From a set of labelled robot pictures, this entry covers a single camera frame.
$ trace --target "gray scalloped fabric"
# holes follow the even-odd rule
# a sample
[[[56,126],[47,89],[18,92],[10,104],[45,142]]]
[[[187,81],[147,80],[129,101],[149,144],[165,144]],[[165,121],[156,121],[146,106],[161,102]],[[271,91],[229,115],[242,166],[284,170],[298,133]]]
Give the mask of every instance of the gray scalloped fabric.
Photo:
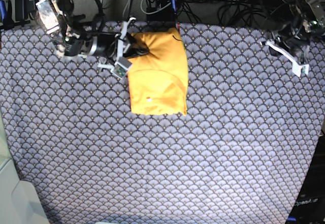
[[[147,30],[157,28],[130,28]],[[324,120],[323,44],[298,78],[259,30],[183,24],[181,34],[188,115],[141,116],[127,80],[99,72],[95,57],[59,60],[39,28],[3,33],[10,152],[51,223],[285,223]]]

